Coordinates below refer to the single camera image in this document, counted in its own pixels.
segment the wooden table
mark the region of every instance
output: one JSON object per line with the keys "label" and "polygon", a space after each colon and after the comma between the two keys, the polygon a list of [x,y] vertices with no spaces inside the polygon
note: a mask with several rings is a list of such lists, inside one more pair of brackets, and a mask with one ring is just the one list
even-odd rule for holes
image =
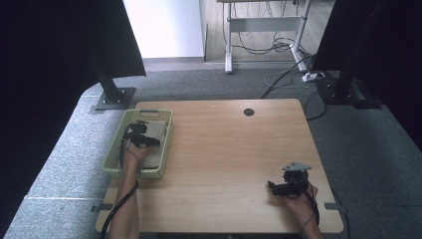
{"label": "wooden table", "polygon": [[[173,111],[173,136],[163,179],[137,190],[140,232],[291,233],[300,228],[267,187],[285,183],[282,167],[311,166],[318,187],[322,232],[340,232],[342,221],[302,107],[297,100],[144,102],[137,109]],[[252,116],[244,114],[252,109]],[[113,203],[118,179],[104,203]],[[109,211],[100,212],[101,231]]]}

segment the plastic basket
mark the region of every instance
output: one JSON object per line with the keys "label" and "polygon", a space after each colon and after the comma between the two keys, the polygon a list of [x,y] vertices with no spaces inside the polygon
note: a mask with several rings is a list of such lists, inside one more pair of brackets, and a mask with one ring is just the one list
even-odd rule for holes
{"label": "plastic basket", "polygon": [[168,110],[127,110],[124,112],[123,118],[118,126],[118,130],[112,141],[108,155],[105,158],[103,164],[103,170],[110,173],[111,176],[121,176],[122,170],[118,162],[118,155],[120,150],[120,141],[124,134],[125,128],[130,123],[138,122],[139,120],[145,121],[165,121],[166,134],[164,143],[161,144],[161,158],[159,165],[154,169],[142,169],[139,179],[160,179],[164,175],[165,163],[167,161],[168,147],[172,135],[173,122],[172,122],[172,111]]}

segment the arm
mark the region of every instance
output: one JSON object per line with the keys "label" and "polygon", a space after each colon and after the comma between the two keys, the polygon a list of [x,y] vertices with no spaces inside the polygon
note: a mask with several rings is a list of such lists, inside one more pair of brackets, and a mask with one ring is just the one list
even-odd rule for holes
{"label": "arm", "polygon": [[[310,185],[308,188],[308,193],[313,198],[316,198],[317,188]],[[297,198],[291,198],[288,196],[281,196],[281,198],[285,205],[294,214],[296,220],[302,227],[303,233],[307,236],[307,238],[322,238],[322,234],[320,233],[319,227],[317,226],[317,221],[314,216],[311,203],[305,195],[301,194]]]}
{"label": "arm", "polygon": [[[123,173],[115,197],[116,205],[135,186],[137,167],[146,158],[153,147],[139,148],[133,143],[123,158]],[[110,238],[139,238],[139,216],[136,192],[130,196],[111,221]]]}

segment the table leg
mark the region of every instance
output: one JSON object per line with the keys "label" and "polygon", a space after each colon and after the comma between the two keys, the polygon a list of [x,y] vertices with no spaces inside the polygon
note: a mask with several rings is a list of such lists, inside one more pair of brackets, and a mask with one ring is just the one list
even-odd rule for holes
{"label": "table leg", "polygon": [[298,36],[296,37],[295,43],[293,44],[293,46],[291,46],[293,57],[295,58],[295,61],[297,62],[299,70],[301,72],[308,71],[307,66],[305,66],[305,63],[303,62],[303,57],[301,56],[301,53],[299,52],[299,46],[301,45],[302,35],[304,34],[305,24],[307,23],[310,7],[311,7],[311,0],[307,0],[307,3],[305,4],[304,13],[302,14],[301,24],[298,29]]}
{"label": "table leg", "polygon": [[230,23],[232,21],[231,3],[229,3],[229,7],[227,9],[226,74],[232,74],[232,31],[230,28]]}

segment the white wall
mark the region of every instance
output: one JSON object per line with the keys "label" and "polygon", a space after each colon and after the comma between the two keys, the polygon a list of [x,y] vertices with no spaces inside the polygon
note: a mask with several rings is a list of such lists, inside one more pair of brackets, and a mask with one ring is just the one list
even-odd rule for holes
{"label": "white wall", "polygon": [[199,0],[123,0],[142,58],[204,57]]}

